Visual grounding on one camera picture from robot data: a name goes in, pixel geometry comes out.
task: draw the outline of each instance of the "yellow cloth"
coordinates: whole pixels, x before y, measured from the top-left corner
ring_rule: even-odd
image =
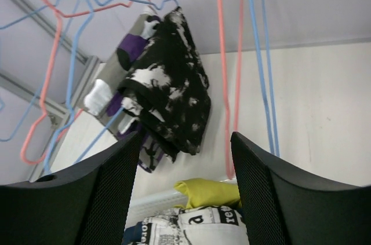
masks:
[[[237,184],[203,180],[194,178],[178,181],[174,189],[188,196],[187,205],[176,206],[184,209],[194,209],[201,206],[232,206],[241,207]]]

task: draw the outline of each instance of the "wire hanger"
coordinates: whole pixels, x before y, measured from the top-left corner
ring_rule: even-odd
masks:
[[[60,15],[62,15],[62,12],[57,10],[55,7],[53,7],[53,5],[48,1],[48,0],[43,0],[44,3],[46,3],[48,5],[48,7],[52,8],[54,13],[56,14],[56,16],[58,15],[58,12],[61,13]],[[56,130],[56,132],[54,133],[53,135],[53,138],[52,138],[52,141],[49,145],[49,148],[48,148],[48,151],[46,153],[46,158],[44,160],[44,169],[45,169],[45,172],[46,173],[50,173],[50,168],[49,168],[49,158],[50,158],[50,154],[53,150],[53,147],[55,145],[55,142],[57,140],[57,136],[59,134],[60,131],[64,130],[65,128],[67,128],[68,126],[70,126],[73,122],[73,119],[71,119],[71,117],[73,116],[73,113],[74,113],[74,110],[71,106],[71,93],[72,93],[72,84],[73,84],[73,75],[74,75],[74,62],[75,62],[75,56],[76,56],[76,50],[77,50],[77,43],[78,43],[78,39],[81,35],[81,32],[85,29],[86,25],[91,21],[91,19],[93,18],[93,13],[94,13],[94,9],[92,8],[92,5],[90,3],[89,0],[85,0],[86,3],[88,4],[89,6],[89,9],[90,11],[89,12],[84,12],[84,13],[81,13],[81,14],[76,14],[76,15],[84,15],[84,14],[89,14],[89,17],[84,21],[84,23],[79,27],[79,30],[78,32],[75,34],[75,38],[74,38],[74,41],[72,43],[72,52],[71,52],[71,62],[70,62],[70,72],[69,72],[69,76],[68,76],[68,86],[67,86],[67,94],[66,94],[66,106],[68,108],[68,110],[70,111],[70,113],[72,115],[70,115],[70,121],[67,125],[63,126],[61,129],[58,129]],[[104,3],[100,3],[99,0],[94,0],[96,1],[99,5],[103,5],[103,6],[106,6],[106,4],[110,3],[111,1],[113,0],[107,0],[106,2]],[[161,6],[157,6],[156,4],[150,2],[150,1],[141,1],[141,0],[130,0],[130,3],[125,5],[125,4],[122,4],[120,3],[120,5],[123,5],[123,6],[126,6],[126,7],[130,7],[131,4],[133,2],[138,2],[138,3],[144,3],[144,4],[148,4],[148,5],[152,5],[154,6],[156,9],[158,10],[161,10],[163,7],[164,7],[164,4],[168,1],[174,1],[176,3],[176,5],[178,6],[178,2],[176,0],[163,0],[162,3],[161,3]],[[111,125],[111,123],[115,120],[115,118],[117,118],[117,116],[119,115],[119,113],[123,110],[123,108],[119,109],[119,111],[112,117],[112,119],[109,121],[109,123],[106,125],[106,127],[102,130],[102,132],[94,139],[94,141],[88,146],[88,148],[83,152],[83,154],[78,158],[77,161],[79,161],[79,159],[82,159],[83,156],[86,155],[86,153],[88,152],[88,150],[94,145],[94,143],[98,140],[98,138],[104,133],[104,131],[107,129],[107,127],[109,127]],[[31,127],[31,130],[30,130],[30,133],[29,136],[32,137],[32,134],[33,134],[33,127]]]
[[[270,97],[272,104],[272,115],[273,115],[273,127],[274,127],[274,143],[271,131],[271,121],[270,121],[270,109],[267,100],[267,91],[265,89],[265,80],[263,72],[263,63],[261,59],[261,50],[259,44],[259,35],[257,32],[256,17],[254,11],[253,0],[249,0],[250,5],[250,14],[253,24],[253,32],[255,39],[255,47],[257,54],[257,62],[259,69],[259,78],[261,93],[263,96],[264,108],[265,108],[265,117],[267,120],[267,131],[268,131],[268,140],[270,143],[271,153],[277,153],[279,156],[279,145],[278,145],[278,131],[277,131],[277,121],[275,113],[275,102],[274,102],[274,89],[273,89],[273,79],[272,79],[272,68],[271,68],[271,59],[270,59],[270,46],[269,46],[269,36],[268,36],[268,25],[267,18],[265,13],[265,0],[262,1],[263,7],[263,21],[264,21],[264,33],[265,33],[265,42],[266,42],[266,53],[267,53],[267,65],[268,65],[268,77],[270,83]],[[229,179],[232,179],[234,176],[234,167],[230,165],[230,107],[228,101],[228,86],[227,86],[227,64],[225,56],[225,39],[224,39],[224,21],[223,21],[223,0],[217,0],[218,5],[218,14],[219,14],[219,35],[220,35],[220,55],[222,62],[222,73],[223,73],[223,99],[226,112],[226,122],[225,122],[225,170]],[[234,115],[234,130],[238,129],[238,116],[239,116],[239,96],[241,92],[241,67],[242,67],[242,37],[243,37],[243,0],[240,0],[240,11],[239,11],[239,37],[238,37],[238,59],[237,59],[237,79],[236,79],[236,95],[235,95],[235,115]]]
[[[1,39],[0,39],[0,69],[1,69]],[[5,108],[5,102],[0,96],[0,112]]]
[[[267,130],[268,130],[268,139],[269,139],[269,143],[270,143],[270,150],[271,150],[271,153],[273,153],[276,156],[279,156],[278,131],[277,131],[277,122],[276,122],[276,114],[275,114],[273,78],[272,78],[272,67],[271,67],[271,57],[270,57],[270,47],[269,47],[268,25],[267,25],[266,13],[265,13],[265,0],[261,0],[261,3],[262,3],[262,10],[263,10],[263,23],[264,23],[264,32],[265,32],[265,50],[266,50],[266,53],[267,53],[268,77],[269,77],[269,82],[270,82],[272,115],[273,115],[273,124],[274,124],[274,127],[275,127],[274,134],[275,134],[276,147],[273,143],[273,137],[272,137],[270,109],[269,109],[269,105],[268,105],[267,91],[265,89],[263,61],[261,59],[259,33],[258,33],[258,29],[257,29],[257,22],[256,22],[256,16],[255,16],[254,0],[249,0],[251,22],[252,22],[254,40],[255,40],[256,57],[257,57],[257,62],[258,62],[259,75],[260,75],[259,77],[260,77],[261,94],[263,96],[263,102],[264,102],[264,108],[265,108],[265,117],[266,117],[266,120],[267,120]]]
[[[224,129],[224,145],[225,145],[225,172],[231,180],[234,177],[234,166],[231,163],[230,154],[230,104],[228,100],[228,80],[227,80],[227,60],[225,54],[225,37],[224,37],[224,18],[223,18],[223,0],[217,0],[218,17],[219,17],[219,38],[220,38],[220,57],[223,77],[223,100],[225,106],[225,129]],[[242,39],[243,39],[243,0],[240,0],[239,8],[239,32],[238,32],[238,53],[237,53],[237,78],[236,78],[236,95],[235,95],[235,111],[234,111],[234,131],[238,130],[239,116],[239,97],[241,86],[241,66],[242,66]]]
[[[55,3],[55,6],[58,6],[58,4],[60,3],[60,1],[61,1],[61,0],[57,0],[56,3]],[[75,6],[74,6],[74,10],[73,10],[72,12],[75,13],[75,12],[77,11],[77,8],[78,8],[79,4],[80,4],[80,0],[76,0],[76,4],[75,4]],[[23,17],[17,19],[17,20],[15,20],[15,21],[13,21],[13,22],[10,22],[9,24],[7,24],[7,25],[5,25],[5,26],[0,27],[0,30],[7,29],[7,28],[9,28],[9,27],[11,27],[11,26],[13,26],[13,25],[15,25],[15,24],[17,24],[17,23],[19,23],[19,22],[25,20],[26,18],[28,18],[28,17],[30,17],[30,16],[36,14],[37,12],[40,12],[40,11],[46,9],[47,7],[48,7],[48,6],[42,6],[41,8],[35,10],[34,12],[31,12],[31,13],[29,13],[29,14],[27,14],[27,15],[25,15],[25,16],[23,16]],[[62,35],[62,37],[61,37],[61,41],[60,41],[59,46],[58,46],[58,48],[57,48],[58,50],[59,50],[60,44],[64,41],[64,38],[65,38],[66,35],[67,35],[67,31],[70,29],[71,22],[72,22],[72,19],[70,19],[70,20],[68,21],[67,25],[66,25],[66,29],[64,30],[64,34]],[[11,139],[13,139],[14,136],[17,134],[19,128],[21,127],[21,125],[23,124],[24,120],[26,119],[26,116],[27,116],[28,113],[31,111],[32,106],[34,105],[36,99],[39,97],[44,82],[45,82],[45,79],[44,79],[43,82],[41,83],[41,85],[40,85],[40,87],[38,88],[38,90],[35,92],[35,94],[34,94],[33,98],[31,99],[31,101],[30,101],[30,103],[29,103],[27,109],[26,109],[26,110],[24,111],[24,113],[22,114],[21,119],[19,120],[18,124],[16,125],[16,127],[14,128],[14,130],[12,131],[12,133],[10,134],[10,136],[7,137],[7,138],[0,138],[0,142],[8,142],[8,141],[10,141]]]
[[[261,7],[262,7],[262,11],[263,11],[265,52],[267,54],[267,67],[268,67],[269,90],[270,90],[271,106],[272,106],[275,154],[276,154],[276,156],[280,157],[281,154],[279,152],[279,138],[278,138],[278,129],[277,129],[276,105],[275,105],[275,100],[274,100],[273,72],[272,72],[272,64],[271,64],[271,49],[270,49],[270,44],[269,44],[268,21],[267,21],[267,14],[266,14],[266,10],[265,10],[265,0],[261,0]]]
[[[81,15],[85,15],[85,14],[88,14],[89,13],[89,11],[87,11],[87,12],[80,12],[80,13],[73,13],[73,14],[64,14],[64,13],[62,13],[61,11],[59,11],[58,9],[56,9],[55,8],[55,6],[52,6],[52,7],[50,7],[50,2],[48,1],[48,0],[45,0],[44,2],[46,2],[48,5],[46,5],[46,6],[44,6],[44,7],[42,7],[42,9],[44,9],[44,8],[52,8],[53,9],[53,11],[54,11],[54,14],[56,14],[57,16],[62,16],[62,17],[66,17],[66,18],[71,18],[71,17],[75,17],[75,16],[81,16]],[[147,4],[150,4],[150,5],[155,5],[155,4],[153,4],[153,3],[151,3],[151,2],[146,2],[146,1],[141,1],[142,3],[147,3]],[[122,5],[122,6],[126,6],[127,7],[127,5],[126,4],[124,4],[124,3],[116,3],[115,5],[108,5],[108,6],[106,6],[105,8],[100,8],[100,9],[96,9],[96,10],[94,10],[95,12],[98,12],[98,11],[102,11],[102,10],[105,10],[105,9],[108,9],[108,8],[113,8],[114,6],[119,6],[119,5]],[[8,24],[8,25],[6,25],[6,26],[4,26],[4,28],[8,28],[8,27],[10,27],[11,25],[14,25],[14,24],[16,24],[16,23],[18,23],[19,21],[21,21],[21,20],[23,20],[23,19],[25,19],[25,18],[27,18],[27,17],[29,17],[29,16],[31,16],[31,15],[33,15],[33,14],[35,14],[35,12],[34,13],[30,13],[30,14],[28,14],[28,15],[26,15],[26,16],[24,16],[24,17],[22,17],[22,18],[20,18],[19,20],[16,20],[15,22],[12,22],[12,23],[10,23],[10,24]],[[56,31],[56,35],[55,35],[55,37],[58,37],[58,36],[60,36],[60,31],[58,31],[58,28],[59,27],[61,27],[61,25],[59,26],[58,25],[58,23],[57,23],[57,31]],[[48,72],[49,72],[49,75],[51,76],[51,70],[52,70],[52,68],[53,68],[53,64],[54,64],[54,61],[55,61],[55,54],[54,53],[52,53],[51,54],[51,57],[50,57],[50,60],[49,60],[49,64],[48,64],[48,70],[47,70],[47,76],[46,76],[46,79],[45,79],[45,81],[44,81],[44,84],[43,84],[43,86],[42,86],[42,91],[41,91],[41,93],[43,92],[43,91],[45,91],[45,90],[47,90],[48,89],[48,87],[49,87],[49,83],[50,83],[50,77],[49,77],[49,80],[47,80],[48,79]],[[67,88],[67,93],[68,92],[70,92],[70,93],[72,93],[72,85],[73,85],[73,79],[72,79],[72,82],[71,82],[71,87],[70,88]],[[41,121],[44,119],[44,118],[46,118],[46,116],[47,116],[47,112],[46,112],[46,109],[45,109],[45,105],[44,105],[44,101],[45,101],[45,97],[43,97],[43,95],[41,95],[41,97],[40,97],[40,107],[42,108],[42,110],[43,110],[43,114],[42,114],[42,116],[38,119],[38,120],[36,120],[36,122],[34,122],[33,124],[32,124],[32,126],[31,126],[31,128],[30,128],[30,131],[28,132],[28,135],[27,135],[27,138],[26,138],[26,140],[25,140],[25,142],[24,142],[24,144],[23,144],[23,146],[22,146],[22,149],[21,149],[21,160],[22,161],[24,161],[24,162],[26,162],[27,164],[38,164],[38,163],[40,163],[41,161],[43,161],[43,159],[45,158],[45,154],[43,154],[38,160],[36,160],[36,161],[30,161],[30,160],[28,160],[27,158],[26,158],[26,152],[27,152],[27,148],[28,148],[28,145],[29,145],[29,143],[30,143],[30,141],[31,141],[31,139],[32,139],[32,136],[33,136],[33,134],[34,134],[34,131],[35,131],[35,129],[36,129],[36,127],[41,123]],[[73,117],[74,116],[74,111],[73,111],[73,109],[70,107],[69,108],[69,112],[70,112],[70,117]],[[53,139],[53,145],[52,145],[52,147],[54,147],[55,146],[55,143],[62,137],[62,135],[67,131],[67,129],[68,129],[68,127],[72,124],[72,122],[74,121],[74,120],[76,120],[76,118],[81,114],[81,112],[82,112],[82,110],[80,110],[76,115],[75,115],[75,118],[73,118],[73,119],[71,119],[70,118],[70,122],[66,125],[66,126],[64,126],[61,130],[57,130],[57,133],[58,133],[58,135],[56,136],[56,138],[54,138]]]

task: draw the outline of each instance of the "white wall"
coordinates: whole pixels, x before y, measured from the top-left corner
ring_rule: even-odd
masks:
[[[355,185],[371,184],[371,43],[271,51],[282,157],[315,174]],[[234,108],[236,53],[229,53]],[[224,122],[219,54],[202,56],[210,79],[212,114],[200,155],[164,160],[154,174],[137,171],[134,198],[172,188],[192,177],[220,179],[224,172]],[[239,131],[268,149],[255,52],[243,53]],[[69,166],[101,125],[82,115],[67,134],[53,170]],[[107,133],[90,154],[114,142]]]

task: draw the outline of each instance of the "black and white garment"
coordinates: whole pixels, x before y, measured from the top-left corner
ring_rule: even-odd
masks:
[[[156,11],[150,6],[145,6],[115,53],[97,74],[94,82],[88,86],[86,95],[80,99],[79,107],[92,114],[103,126],[106,126],[119,111],[123,97],[117,92],[117,88],[132,64],[144,51],[160,22],[161,18]],[[117,140],[138,131],[143,137],[138,165],[149,173],[156,169],[164,152],[137,118],[124,112],[120,113],[107,129]]]
[[[167,14],[119,91],[164,152],[200,152],[211,100],[209,80],[180,7]]]
[[[228,206],[169,209],[142,222],[140,242],[131,245],[247,245],[242,216]]]

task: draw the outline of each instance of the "clothes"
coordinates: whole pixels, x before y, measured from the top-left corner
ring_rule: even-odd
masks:
[[[141,222],[135,226],[125,229],[121,245],[128,245],[131,242],[140,242],[141,239]]]
[[[194,178],[178,181],[174,189],[188,196],[186,206],[177,206],[185,209],[194,209],[201,206],[230,206],[239,205],[239,191],[237,184],[229,184],[212,180]]]
[[[123,97],[117,88],[128,74],[132,64],[142,54],[160,22],[161,19],[155,10],[146,6],[119,44],[116,52],[88,88],[87,95],[83,96],[84,98],[79,102],[80,108],[92,114],[102,125],[105,126],[120,109]],[[140,131],[143,136],[143,145],[139,153],[138,165],[149,173],[155,170],[163,157],[163,151],[136,119],[123,112],[108,130],[118,140],[133,131]]]
[[[200,152],[211,100],[208,77],[180,7],[167,14],[119,91],[172,160]]]
[[[142,222],[139,242],[131,245],[246,245],[241,215],[227,206],[169,209]]]
[[[94,116],[104,115],[104,107],[116,93],[119,84],[125,78],[132,63],[140,56],[148,40],[154,35],[161,19],[156,11],[146,6],[129,33],[123,38],[116,52],[108,59],[99,72],[94,86],[88,90],[82,108]]]

